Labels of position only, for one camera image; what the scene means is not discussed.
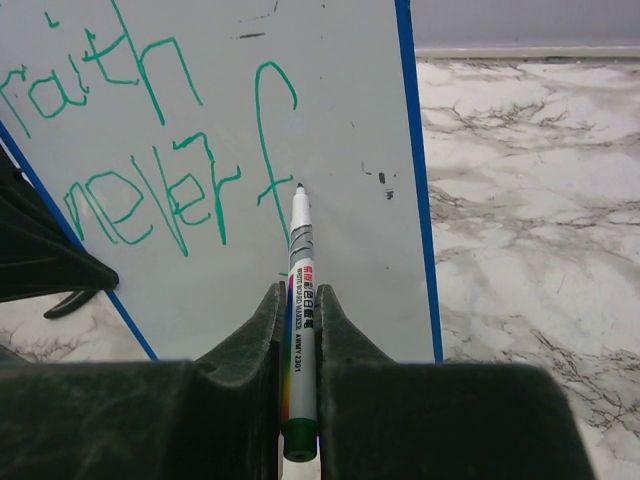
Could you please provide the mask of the blue framed whiteboard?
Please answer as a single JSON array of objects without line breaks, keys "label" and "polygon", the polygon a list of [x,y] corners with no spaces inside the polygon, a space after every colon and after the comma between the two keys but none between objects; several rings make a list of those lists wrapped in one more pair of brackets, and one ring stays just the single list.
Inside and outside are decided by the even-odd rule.
[{"label": "blue framed whiteboard", "polygon": [[285,278],[297,185],[316,280],[392,359],[443,357],[406,1],[5,1],[1,141],[147,358]]}]

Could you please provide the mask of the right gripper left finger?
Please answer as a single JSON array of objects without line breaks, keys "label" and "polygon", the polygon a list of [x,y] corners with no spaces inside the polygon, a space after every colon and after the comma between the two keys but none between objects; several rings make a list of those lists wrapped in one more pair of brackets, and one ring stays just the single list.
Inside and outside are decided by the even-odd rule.
[{"label": "right gripper left finger", "polygon": [[285,286],[197,360],[1,353],[5,479],[275,479]]}]

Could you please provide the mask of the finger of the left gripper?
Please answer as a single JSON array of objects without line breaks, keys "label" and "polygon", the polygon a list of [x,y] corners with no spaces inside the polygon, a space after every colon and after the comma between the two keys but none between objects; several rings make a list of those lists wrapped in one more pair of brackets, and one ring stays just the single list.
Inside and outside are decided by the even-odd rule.
[{"label": "finger of the left gripper", "polygon": [[113,290],[119,277],[75,246],[52,213],[1,152],[1,300],[71,291]]}]

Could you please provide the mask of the green whiteboard marker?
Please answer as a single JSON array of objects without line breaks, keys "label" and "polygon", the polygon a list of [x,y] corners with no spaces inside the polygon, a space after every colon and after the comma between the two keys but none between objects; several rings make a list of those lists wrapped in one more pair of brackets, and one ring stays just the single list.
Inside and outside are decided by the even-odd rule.
[{"label": "green whiteboard marker", "polygon": [[311,206],[303,184],[292,201],[286,317],[281,362],[283,454],[304,463],[317,455],[314,242]]}]

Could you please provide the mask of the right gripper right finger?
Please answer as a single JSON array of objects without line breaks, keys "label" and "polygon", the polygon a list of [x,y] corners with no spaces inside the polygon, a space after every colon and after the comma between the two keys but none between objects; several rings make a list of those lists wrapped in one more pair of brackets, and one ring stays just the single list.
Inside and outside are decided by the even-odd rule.
[{"label": "right gripper right finger", "polygon": [[398,363],[319,288],[325,479],[591,479],[569,402],[521,363]]}]

